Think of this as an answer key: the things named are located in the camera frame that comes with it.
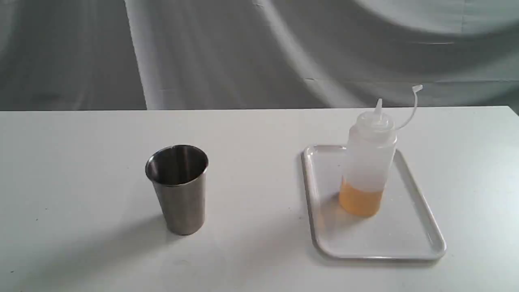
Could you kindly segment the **white backdrop cloth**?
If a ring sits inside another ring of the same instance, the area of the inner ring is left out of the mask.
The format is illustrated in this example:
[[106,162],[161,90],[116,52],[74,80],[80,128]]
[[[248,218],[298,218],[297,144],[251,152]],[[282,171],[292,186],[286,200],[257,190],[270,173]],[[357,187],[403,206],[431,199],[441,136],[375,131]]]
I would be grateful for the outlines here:
[[2,0],[1,110],[507,105],[517,0]]

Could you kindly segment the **clear plastic squeeze bottle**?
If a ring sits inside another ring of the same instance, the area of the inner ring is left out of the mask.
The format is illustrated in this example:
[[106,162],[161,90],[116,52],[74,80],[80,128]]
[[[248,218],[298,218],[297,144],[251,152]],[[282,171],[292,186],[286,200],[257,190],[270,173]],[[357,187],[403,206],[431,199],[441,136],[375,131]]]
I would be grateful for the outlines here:
[[400,126],[383,112],[383,100],[378,99],[376,107],[361,113],[349,129],[347,161],[339,191],[339,204],[347,213],[368,218],[380,210],[396,152],[397,131],[413,119],[421,90],[421,84],[412,87],[413,111]]

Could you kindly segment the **stainless steel cup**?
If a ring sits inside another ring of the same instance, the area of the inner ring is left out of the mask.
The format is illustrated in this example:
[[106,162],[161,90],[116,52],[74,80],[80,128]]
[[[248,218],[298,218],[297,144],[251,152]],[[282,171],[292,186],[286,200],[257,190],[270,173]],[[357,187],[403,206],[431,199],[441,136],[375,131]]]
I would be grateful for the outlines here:
[[191,235],[204,224],[208,167],[206,153],[191,145],[162,148],[146,162],[146,177],[154,187],[167,229],[173,234]]

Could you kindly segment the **white plastic tray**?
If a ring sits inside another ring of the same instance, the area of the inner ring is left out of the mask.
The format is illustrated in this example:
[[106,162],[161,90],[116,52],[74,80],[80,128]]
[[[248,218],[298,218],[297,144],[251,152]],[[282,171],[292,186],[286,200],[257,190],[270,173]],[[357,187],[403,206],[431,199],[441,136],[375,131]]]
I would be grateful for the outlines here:
[[400,150],[381,209],[369,218],[339,205],[344,146],[308,146],[301,160],[312,239],[322,254],[336,260],[402,261],[436,261],[445,255],[445,239]]

